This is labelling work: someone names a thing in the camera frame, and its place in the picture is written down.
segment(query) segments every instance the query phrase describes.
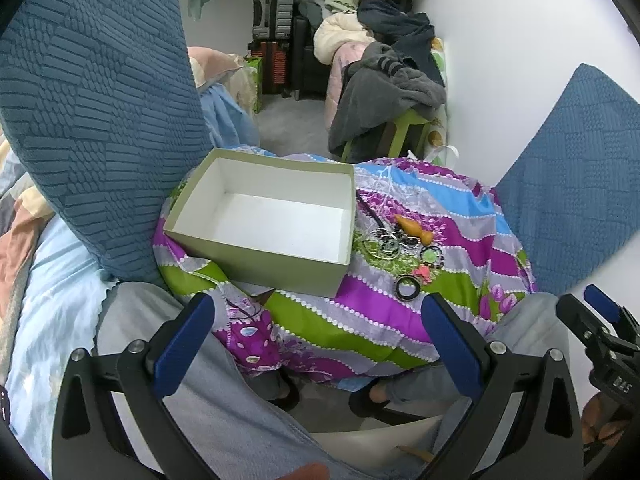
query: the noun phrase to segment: shoe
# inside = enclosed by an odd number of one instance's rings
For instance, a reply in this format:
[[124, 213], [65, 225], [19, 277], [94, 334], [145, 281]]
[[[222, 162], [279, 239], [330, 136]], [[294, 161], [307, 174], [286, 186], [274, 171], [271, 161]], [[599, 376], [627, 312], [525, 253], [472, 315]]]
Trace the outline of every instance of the shoe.
[[295, 408], [300, 402], [300, 392], [298, 391], [298, 388], [293, 383], [291, 378], [282, 368], [280, 368], [278, 372], [280, 373], [280, 377], [282, 378], [282, 380], [289, 387], [289, 395], [287, 395], [283, 399], [273, 399], [269, 402], [274, 406], [280, 408], [283, 412], [290, 412], [290, 410], [293, 410], [293, 408]]
[[376, 384], [378, 384], [378, 382], [380, 382], [380, 379], [374, 379], [367, 384], [367, 386], [361, 388], [357, 392], [353, 392], [349, 396], [349, 407], [354, 415], [359, 416], [360, 418], [374, 416], [388, 405], [388, 400], [385, 402], [373, 402], [369, 397], [369, 392]]

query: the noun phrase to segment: metal bolt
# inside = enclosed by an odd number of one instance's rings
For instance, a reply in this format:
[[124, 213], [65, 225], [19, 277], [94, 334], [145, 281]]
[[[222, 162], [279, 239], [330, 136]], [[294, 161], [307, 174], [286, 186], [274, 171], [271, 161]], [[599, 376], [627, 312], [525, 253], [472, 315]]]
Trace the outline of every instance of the metal bolt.
[[132, 341], [131, 343], [129, 343], [129, 346], [127, 346], [127, 350], [132, 354], [139, 354], [144, 349], [145, 349], [145, 342], [142, 341], [142, 339], [136, 339], [135, 341]]
[[492, 341], [489, 348], [491, 352], [498, 355], [502, 355], [507, 351], [507, 346], [502, 341]]
[[564, 359], [564, 354], [562, 354], [562, 352], [559, 351], [557, 348], [552, 348], [549, 351], [549, 355], [554, 361], [562, 361], [562, 359]]
[[84, 348], [76, 348], [73, 352], [71, 352], [71, 360], [79, 361], [86, 355], [86, 350]]

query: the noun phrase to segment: stool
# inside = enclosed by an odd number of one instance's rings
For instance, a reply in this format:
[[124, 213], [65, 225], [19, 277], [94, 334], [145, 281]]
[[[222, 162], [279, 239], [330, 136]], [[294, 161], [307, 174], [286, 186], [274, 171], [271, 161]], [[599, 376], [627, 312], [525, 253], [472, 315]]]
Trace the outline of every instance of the stool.
[[[396, 132], [394, 133], [394, 138], [391, 141], [391, 147], [389, 147], [389, 153], [387, 156], [390, 158], [396, 158], [400, 156], [400, 151], [404, 146], [404, 141], [406, 140], [406, 133], [409, 130], [409, 126], [412, 124], [422, 125], [422, 133], [420, 134], [420, 140], [418, 141], [418, 147], [415, 150], [417, 153], [422, 153], [424, 150], [424, 143], [427, 139], [428, 134], [428, 124], [431, 123], [430, 119], [425, 119], [418, 112], [416, 112], [413, 108], [409, 108], [407, 111], [402, 113], [400, 116], [396, 117], [394, 120], [394, 124], [396, 126]], [[353, 140], [349, 140], [342, 150], [342, 156], [340, 158], [341, 162], [345, 162], [349, 156], [351, 151], [351, 143]]]

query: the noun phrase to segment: floor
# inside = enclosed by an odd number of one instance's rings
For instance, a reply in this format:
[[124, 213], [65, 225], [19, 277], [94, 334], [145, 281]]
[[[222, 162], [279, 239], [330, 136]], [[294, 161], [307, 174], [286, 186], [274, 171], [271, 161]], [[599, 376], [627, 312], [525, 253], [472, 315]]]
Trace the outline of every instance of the floor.
[[263, 95], [256, 116], [260, 146], [278, 156], [313, 153], [330, 156], [329, 134], [324, 127], [324, 99]]

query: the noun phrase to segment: white wall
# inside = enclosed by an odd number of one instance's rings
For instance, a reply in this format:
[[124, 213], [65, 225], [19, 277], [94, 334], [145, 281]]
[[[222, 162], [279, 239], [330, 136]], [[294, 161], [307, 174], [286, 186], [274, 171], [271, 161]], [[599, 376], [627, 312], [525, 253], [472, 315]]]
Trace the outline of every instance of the white wall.
[[[449, 140], [456, 171], [496, 184], [535, 135], [580, 63], [598, 67], [640, 101], [640, 46], [610, 0], [414, 0], [443, 38]], [[585, 283], [640, 319], [636, 236]], [[593, 389], [590, 363], [572, 336], [578, 402]]]
[[241, 56], [247, 52], [252, 40], [254, 0], [210, 0], [202, 7], [199, 21], [187, 14], [187, 0], [180, 0], [180, 13], [188, 46], [208, 46]]

